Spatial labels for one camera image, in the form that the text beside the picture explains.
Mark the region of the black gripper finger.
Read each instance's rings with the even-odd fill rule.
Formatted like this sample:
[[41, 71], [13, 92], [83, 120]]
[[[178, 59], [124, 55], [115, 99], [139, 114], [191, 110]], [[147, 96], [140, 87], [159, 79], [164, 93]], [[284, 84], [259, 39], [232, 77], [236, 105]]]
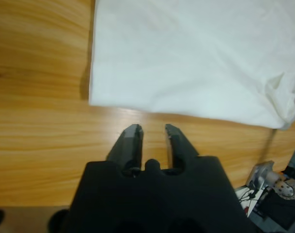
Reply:
[[185, 170], [199, 152], [183, 132], [172, 124], [165, 125], [168, 160], [171, 169]]
[[118, 137], [106, 160], [121, 171], [140, 171], [142, 163], [143, 129], [139, 124], [127, 127]]

